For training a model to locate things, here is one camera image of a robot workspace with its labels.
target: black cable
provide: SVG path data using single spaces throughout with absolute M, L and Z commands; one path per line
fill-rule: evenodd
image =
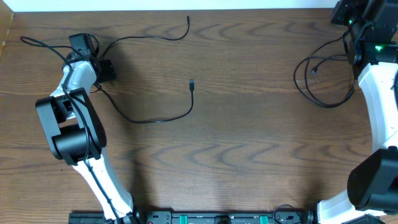
M 92 37 L 95 40 L 95 42 L 97 43 L 97 46 L 95 47 L 95 50 L 94 50 L 94 53 L 93 53 L 94 56 L 96 57 L 98 55 L 98 52 L 100 51 L 100 42 L 98 41 L 98 39 L 94 35 L 90 35 L 90 37 Z
M 74 100 L 76 100 L 77 102 L 81 103 L 83 106 L 87 107 L 86 103 L 83 100 L 81 100 L 81 99 L 79 99 L 78 97 L 75 97 L 75 96 L 72 96 L 72 98 Z
M 131 122 L 131 123 L 134 123 L 134 124 L 163 123 L 163 122 L 168 122 L 168 121 L 174 121 L 174 120 L 176 120 L 176 119 L 180 119 L 180 118 L 183 118 L 183 117 L 185 117 L 186 115 L 188 115 L 188 114 L 192 111 L 192 108 L 193 108 L 193 91 L 194 91 L 194 89 L 195 89 L 195 84 L 194 84 L 193 80 L 190 80 L 190 82 L 189 82 L 189 90 L 191 91 L 191 107 L 190 107 L 190 109 L 189 109 L 186 113 L 184 113 L 183 115 L 174 117 L 174 118 L 159 119 L 159 120 L 146 120 L 146 121 L 137 121 L 137 120 L 135 120 L 135 119 L 129 118 L 127 115 L 125 115 L 125 114 L 120 110 L 119 106 L 118 106 L 118 105 L 116 104 L 116 102 L 113 100 L 112 96 L 111 96 L 109 93 L 107 93 L 105 90 L 102 89 L 102 86 L 101 86 L 101 85 L 98 85 L 98 84 L 95 83 L 94 86 L 98 88 L 97 90 L 102 91 L 102 92 L 109 98 L 109 100 L 111 101 L 111 103 L 112 103 L 114 109 L 115 109 L 124 119 L 126 119 L 128 122 Z
M 283 224 L 283 223 L 281 223 L 281 222 L 275 217 L 277 211 L 278 211 L 280 208 L 282 208 L 282 207 L 290 207 L 290 208 L 292 208 L 292 209 L 294 210 L 294 212 L 297 214 L 297 216 L 300 218 L 300 221 L 299 221 L 299 222 L 293 223 L 293 224 L 299 224 L 299 223 L 302 222 L 303 217 L 301 216 L 301 214 L 299 214 L 299 213 L 296 211 L 296 209 L 295 209 L 293 206 L 291 206 L 291 205 L 289 205 L 289 204 L 283 204 L 283 205 L 279 205 L 279 206 L 274 210 L 274 212 L 272 213 L 272 219 L 273 219 L 276 223 L 278 223 L 278 224 Z
M 396 103 L 397 103 L 397 109 L 398 109 L 398 72 L 396 73 L 396 77 L 394 78 L 394 93 L 396 96 Z
M 56 54 L 69 66 L 69 72 L 70 72 L 70 73 L 73 72 L 72 66 L 71 66 L 70 63 L 66 60 L 66 58 L 63 57 L 62 54 L 60 54 L 58 51 L 56 51 L 52 46 L 49 46 L 49 45 L 47 45 L 47 44 L 45 44 L 45 43 L 43 43 L 43 42 L 41 42 L 41 41 L 32 39 L 32 38 L 30 38 L 30 37 L 23 37 L 23 36 L 22 36 L 22 37 L 20 37 L 20 39 L 21 39 L 21 41 L 23 41 L 23 42 L 25 42 L 25 43 L 26 43 L 26 41 L 24 41 L 24 39 L 27 39 L 27 40 L 30 40 L 30 41 L 32 41 L 32 42 L 38 43 L 39 45 L 41 45 L 40 47 L 46 47 L 46 48 L 50 49 L 51 51 L 53 51 L 54 53 L 56 53 Z M 79 116 L 80 116 L 80 118 L 81 118 L 81 120 L 82 120 L 82 122 L 83 122 L 83 126 L 84 126 L 84 129 L 85 129 L 85 134 L 86 134 L 86 152 L 85 152 L 85 157 L 84 157 L 84 163 L 85 163 L 85 165 L 87 166 L 87 169 L 88 169 L 88 171 L 90 172 L 90 174 L 92 175 L 92 177 L 93 177 L 95 183 L 97 184 L 99 190 L 100 190 L 101 193 L 104 195 L 104 197 L 105 197 L 107 203 L 108 203 L 109 206 L 111 207 L 111 210 L 112 210 L 112 212 L 114 213 L 114 216 L 116 217 L 116 220 L 117 220 L 117 222 L 118 222 L 118 220 L 119 220 L 119 215 L 118 215 L 118 213 L 116 212 L 116 209 L 115 209 L 115 207 L 114 207 L 113 204 L 112 204 L 112 200 L 108 197 L 108 195 L 107 195 L 106 192 L 104 191 L 104 188 L 102 188 L 102 185 L 101 185 L 101 183 L 99 182 L 98 178 L 96 177 L 96 175 L 95 175 L 95 173 L 94 173 L 92 167 L 90 166 L 90 163 L 87 161 L 88 155 L 89 155 L 89 153 L 90 153 L 90 137 L 91 137 L 91 139 L 93 139 L 93 136 L 92 136 L 91 133 L 90 133 L 90 129 L 88 128 L 86 119 L 84 118 L 83 113 L 81 112 L 80 108 L 77 106 L 75 100 L 73 100 L 72 97 L 71 97 L 71 96 L 69 95 L 69 93 L 67 92 L 67 89 L 66 89 L 66 87 L 65 87 L 64 84 L 62 84 L 62 90 L 63 90 L 65 96 L 66 96 L 66 97 L 68 98 L 68 100 L 70 101 L 70 103 L 75 107 L 76 112 L 79 114 Z
M 361 30 L 360 30 L 359 33 L 358 33 L 357 38 L 356 38 L 355 41 L 354 41 L 354 46 L 355 46 L 355 47 L 356 47 L 358 41 L 362 40 L 362 36 L 364 35 L 364 31 L 365 31 L 369 26 L 374 26 L 374 22 L 373 22 L 373 21 L 368 21 L 368 22 L 366 22 L 366 23 L 362 26 Z
M 98 92 L 100 89 L 96 89 L 95 91 L 91 91 L 90 93 L 96 93 Z
M 309 56 L 309 57 L 305 58 L 304 60 L 302 60 L 302 61 L 296 66 L 296 68 L 295 68 L 295 70 L 294 70 L 294 72 L 293 72 L 294 83 L 295 83 L 296 88 L 299 90 L 299 92 L 300 92 L 307 100 L 309 100 L 311 103 L 313 103 L 313 104 L 315 104 L 315 105 L 317 105 L 317 106 L 320 106 L 320 107 L 322 107 L 322 108 L 335 108 L 335 107 L 340 106 L 340 105 L 342 105 L 343 103 L 347 102 L 347 101 L 352 97 L 352 95 L 353 95 L 353 93 L 354 93 L 354 91 L 355 91 L 355 89 L 354 89 L 355 80 L 353 81 L 353 84 L 352 84 L 352 86 L 351 86 L 349 92 L 347 93 L 347 95 L 345 96 L 345 98 L 344 98 L 341 102 L 339 102 L 339 103 L 332 103 L 332 104 L 324 103 L 324 102 L 322 102 L 321 100 L 319 100 L 319 99 L 311 92 L 311 90 L 310 90 L 310 88 L 309 88 L 309 86 L 308 86 L 308 80 L 307 80 L 308 66 L 310 65 L 311 59 L 313 59 L 313 58 L 322 59 L 322 61 L 319 62 L 319 63 L 313 68 L 313 70 L 312 70 L 312 73 L 315 74 L 315 73 L 317 72 L 317 70 L 318 70 L 318 67 L 319 67 L 321 64 L 323 64 L 324 62 L 326 62 L 327 60 L 347 61 L 347 59 L 344 59 L 344 60 L 343 60 L 343 59 L 336 59 L 337 57 L 347 57 L 347 55 L 342 55 L 342 54 L 340 54 L 340 55 L 332 55 L 332 56 L 330 56 L 330 57 L 317 57 L 317 56 L 314 56 L 314 55 L 315 55 L 320 49 L 322 49 L 324 46 L 326 46 L 326 45 L 328 45 L 328 44 L 332 44 L 332 43 L 337 42 L 337 41 L 339 41 L 339 40 L 343 40 L 344 47 L 345 47 L 345 50 L 346 50 L 345 37 L 346 37 L 346 36 L 349 34 L 349 32 L 351 31 L 351 28 L 352 28 L 352 26 L 351 26 L 346 32 L 344 32 L 344 34 L 343 34 L 341 37 L 339 37 L 339 38 L 337 38 L 337 39 L 335 39 L 335 40 L 331 40 L 331 41 L 329 41 L 329 42 L 326 42 L 326 43 L 324 43 L 323 45 L 321 45 L 319 48 L 317 48 L 317 49 L 311 54 L 311 56 Z M 301 64 L 303 64 L 303 63 L 306 62 L 306 61 L 307 61 L 307 63 L 306 63 L 306 65 L 305 65 L 305 70 L 304 70 L 305 88 L 307 89 L 308 94 L 309 94 L 313 99 L 311 99 L 309 96 L 307 96 L 307 95 L 300 89 L 299 85 L 297 84 L 297 80 L 296 80 L 296 73 L 297 73 L 297 70 L 299 69 L 299 67 L 301 66 Z
M 32 38 L 30 38 L 30 37 L 21 36 L 19 39 L 20 39 L 23 43 L 29 44 L 29 45 L 34 46 L 34 47 L 46 47 L 46 46 L 42 45 L 42 44 L 44 44 L 43 42 L 40 42 L 40 41 L 35 40 L 35 39 L 32 39 Z M 40 44 L 32 44 L 32 43 L 29 43 L 28 41 L 26 41 L 25 39 L 30 40 L 30 41 L 33 41 L 33 42 L 36 42 L 36 43 L 40 43 Z M 72 49 L 72 50 L 73 50 L 74 52 L 76 52 L 78 55 L 81 55 L 81 53 L 80 53 L 78 50 L 74 49 L 74 48 L 71 47 L 71 46 L 56 45 L 56 46 L 49 46 L 49 47 L 52 47 L 53 49 L 55 49 L 55 48 L 68 48 L 68 49 Z
M 119 38 L 117 40 L 115 40 L 114 42 L 110 43 L 108 45 L 108 47 L 105 49 L 105 51 L 102 53 L 102 55 L 98 58 L 98 59 L 103 59 L 105 57 L 105 54 L 110 50 L 110 48 L 119 40 L 124 40 L 124 39 L 143 39 L 143 38 L 157 38 L 157 39 L 162 39 L 162 40 L 170 40 L 170 41 L 176 41 L 176 40 L 181 40 L 182 38 L 184 38 L 189 31 L 189 27 L 190 27 L 190 21 L 189 21 L 189 15 L 187 15 L 187 23 L 188 23 L 188 27 L 187 27 L 187 31 L 184 33 L 184 35 L 182 35 L 179 38 L 167 38 L 167 37 L 161 37 L 158 35 L 147 35 L 147 36 L 130 36 L 130 37 L 122 37 Z

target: green led light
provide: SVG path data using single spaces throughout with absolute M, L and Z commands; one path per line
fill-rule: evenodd
M 383 46 L 376 45 L 376 46 L 374 46 L 374 48 L 375 48 L 377 51 L 381 51 L 381 50 L 383 49 Z

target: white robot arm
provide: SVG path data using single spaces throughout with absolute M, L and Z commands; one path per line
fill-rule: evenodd
M 114 76 L 114 72 L 110 61 L 96 59 L 89 34 L 73 35 L 70 42 L 74 49 L 80 49 L 79 54 L 68 56 L 70 64 L 64 66 L 59 86 L 50 97 L 36 102 L 37 112 L 54 156 L 84 177 L 101 203 L 105 219 L 116 220 L 133 212 L 133 200 L 109 162 L 104 129 L 88 99 L 93 84 L 105 75 Z M 72 96 L 73 103 L 66 94 Z M 76 113 L 76 106 L 81 114 Z M 72 118 L 78 124 L 59 128 L 58 123 Z M 85 128 L 92 140 L 86 158 Z
M 317 205 L 318 223 L 346 223 L 365 214 L 398 210 L 398 46 L 394 1 L 342 0 L 332 23 L 348 26 L 348 58 L 366 104 L 372 130 L 372 155 L 349 175 L 347 190 Z
M 369 111 L 373 137 L 372 153 L 378 149 L 388 149 L 389 146 L 398 146 L 398 109 L 393 88 L 397 73 L 396 63 L 369 63 L 358 77 Z M 385 215 L 379 210 L 356 210 L 348 198 L 347 190 L 318 203 L 317 211 L 321 224 L 343 223 L 365 214 Z

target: green connector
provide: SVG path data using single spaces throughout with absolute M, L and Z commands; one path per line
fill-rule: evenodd
M 180 224 L 188 224 L 188 215 L 180 215 Z
M 260 224 L 269 224 L 268 223 L 268 217 L 267 216 L 261 216 L 260 217 Z

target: wood grain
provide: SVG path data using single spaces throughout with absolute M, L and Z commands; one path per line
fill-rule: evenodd
M 2 48 L 6 44 L 7 35 L 11 27 L 12 17 L 14 13 L 8 8 L 4 1 L 0 1 L 0 58 Z
M 299 61 L 344 31 L 329 24 L 331 10 L 17 13 L 0 63 L 0 222 L 65 223 L 71 211 L 101 210 L 83 179 L 54 159 L 35 112 L 35 101 L 58 85 L 62 61 L 19 36 L 68 44 L 69 35 L 89 32 L 103 50 L 127 35 L 179 37 L 187 13 L 191 30 L 181 41 L 125 40 L 109 51 L 118 79 L 104 88 L 128 115 L 163 118 L 188 109 L 193 78 L 189 116 L 129 124 L 104 95 L 90 96 L 111 162 L 136 203 L 197 211 L 312 208 L 346 188 L 350 171 L 371 152 L 364 97 L 357 90 L 343 106 L 324 110 L 292 80 Z M 321 54 L 342 51 L 339 43 Z M 330 62 L 310 83 L 332 102 L 350 79 L 347 63 Z

